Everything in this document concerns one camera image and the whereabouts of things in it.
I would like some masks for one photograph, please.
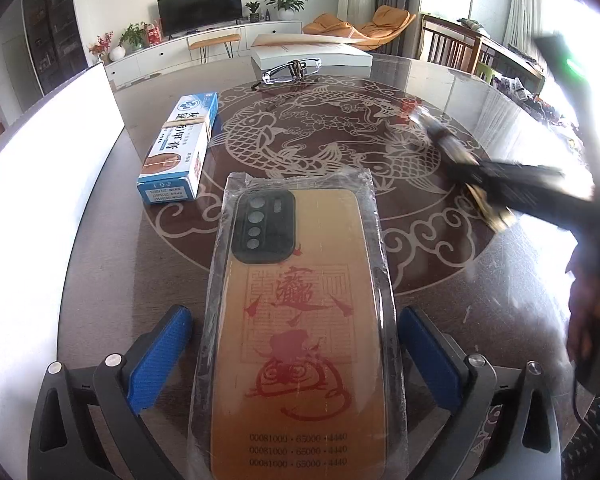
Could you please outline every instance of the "person's hand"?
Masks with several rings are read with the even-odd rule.
[[[569,298],[571,319],[567,332],[567,353],[569,359],[575,361],[586,359],[591,352],[591,338],[587,331],[589,317],[600,318],[600,279],[587,272],[580,251],[580,247],[576,247],[566,269],[575,277]]]

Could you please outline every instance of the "round table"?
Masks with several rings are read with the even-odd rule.
[[[208,266],[232,171],[254,176],[368,168],[398,310],[422,308],[462,349],[493,365],[538,361],[548,376],[564,446],[576,429],[573,374],[564,349],[570,233],[527,216],[495,235],[473,200],[450,183],[440,156],[408,118],[425,104],[477,156],[589,175],[568,143],[507,97],[463,72],[374,55],[370,73],[323,68],[303,84],[251,89],[248,58],[193,67],[116,93],[126,130],[82,218],[62,299],[58,359],[70,367],[124,352],[174,303],[194,317],[194,338],[154,408],[142,418],[176,467],[186,466],[187,417],[204,316]],[[144,206],[135,189],[142,158],[180,95],[219,92],[219,115],[194,202]],[[415,373],[408,377],[411,466],[441,415]],[[581,394],[580,409],[590,396]],[[98,428],[104,423],[97,410]],[[476,442],[476,457],[488,436]],[[116,472],[128,472],[110,438]]]

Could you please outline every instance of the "white vase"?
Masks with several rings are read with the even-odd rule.
[[[112,61],[120,61],[125,57],[126,50],[122,45],[117,46],[111,52],[109,52],[109,59]]]
[[[293,9],[278,9],[278,17],[283,22],[290,22],[295,15],[296,12]]]

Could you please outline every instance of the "flat screen tv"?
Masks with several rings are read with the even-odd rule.
[[[242,0],[158,0],[165,36],[213,23],[239,20]]]

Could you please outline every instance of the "blue and white box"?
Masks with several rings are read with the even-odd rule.
[[[215,92],[180,98],[149,150],[138,177],[138,191],[144,202],[195,199],[217,113]]]

